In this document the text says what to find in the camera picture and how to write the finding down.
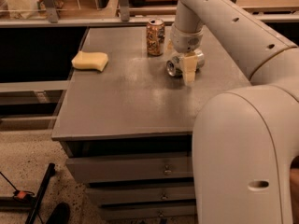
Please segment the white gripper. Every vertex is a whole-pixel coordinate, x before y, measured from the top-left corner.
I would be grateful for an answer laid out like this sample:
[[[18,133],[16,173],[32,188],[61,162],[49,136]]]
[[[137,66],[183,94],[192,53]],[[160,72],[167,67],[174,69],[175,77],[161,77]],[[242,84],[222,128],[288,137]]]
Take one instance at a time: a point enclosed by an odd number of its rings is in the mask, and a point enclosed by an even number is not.
[[[195,80],[197,55],[194,50],[200,47],[202,37],[202,27],[199,27],[196,31],[183,32],[175,24],[171,26],[167,50],[174,48],[178,53],[186,53],[181,64],[183,80],[186,85],[193,83]]]

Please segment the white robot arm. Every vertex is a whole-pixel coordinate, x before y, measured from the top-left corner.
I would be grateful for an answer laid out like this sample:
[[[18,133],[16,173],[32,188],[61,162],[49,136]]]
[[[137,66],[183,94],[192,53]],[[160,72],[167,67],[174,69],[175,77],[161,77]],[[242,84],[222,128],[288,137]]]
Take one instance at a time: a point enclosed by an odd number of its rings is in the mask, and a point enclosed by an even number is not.
[[[175,50],[206,26],[249,80],[210,99],[195,120],[198,224],[293,224],[298,155],[298,48],[230,0],[178,0]]]

